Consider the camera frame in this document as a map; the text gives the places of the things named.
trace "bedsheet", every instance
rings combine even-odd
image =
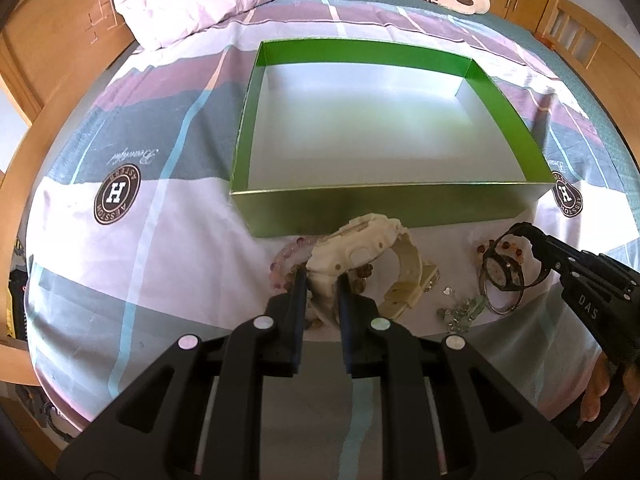
[[[562,194],[550,191],[515,220],[638,268],[638,228],[618,171],[572,92],[538,56],[484,25],[425,9],[278,0],[131,56],[35,193],[26,243],[30,351],[47,393],[77,425],[181,335],[222,335],[263,311],[273,293],[271,259],[292,238],[251,238],[229,202],[236,129],[259,43],[310,36],[397,41],[474,58],[552,170],[582,197],[581,211],[566,210]],[[135,202],[117,222],[98,224],[98,188],[128,162],[142,174]],[[452,306],[443,289],[476,295],[476,246],[513,221],[412,230],[441,278],[400,322],[415,335],[442,337],[436,310]],[[524,267],[537,273],[531,257]],[[376,261],[365,295],[380,301],[394,272],[389,254]],[[549,417],[584,389],[598,353],[560,293],[548,278],[527,291],[521,309],[503,319],[484,312],[467,335]],[[378,478],[379,405],[375,380],[344,374],[331,333],[305,333],[301,373],[265,381],[263,478]]]

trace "screw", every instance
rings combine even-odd
[[[466,341],[459,335],[450,335],[445,339],[444,344],[452,350],[462,350],[465,347]]]
[[[178,339],[178,346],[183,350],[191,350],[198,346],[198,338],[194,335],[183,335]]]
[[[254,326],[260,330],[267,330],[273,326],[273,318],[269,316],[259,316],[254,319]]]
[[[371,320],[371,328],[373,330],[388,330],[391,327],[391,322],[386,317],[375,317]]]

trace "open box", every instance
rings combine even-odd
[[[371,212],[407,227],[512,218],[554,183],[469,58],[365,40],[260,45],[230,183],[254,236],[328,234]]]

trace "wooden bed frame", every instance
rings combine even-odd
[[[60,128],[133,42],[113,0],[20,0],[0,33],[2,86],[30,126],[0,184],[0,327],[24,207]],[[0,330],[0,380],[38,384],[27,345]]]
[[[582,77],[640,157],[640,58],[600,20],[549,0],[538,33]],[[34,180],[66,118],[133,36],[113,0],[20,0],[0,33],[4,90],[30,124],[0,183],[0,280]],[[0,326],[6,295],[0,290]],[[38,384],[27,346],[0,330],[0,380]]]

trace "hand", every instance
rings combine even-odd
[[[607,393],[611,383],[608,363],[607,356],[601,353],[593,367],[591,379],[587,384],[587,389],[580,405],[580,419],[585,422],[593,422],[600,413],[600,397]],[[629,395],[631,403],[635,406],[638,403],[638,399],[640,399],[640,370],[638,367],[632,365],[627,368],[622,380],[625,385],[625,391]]]

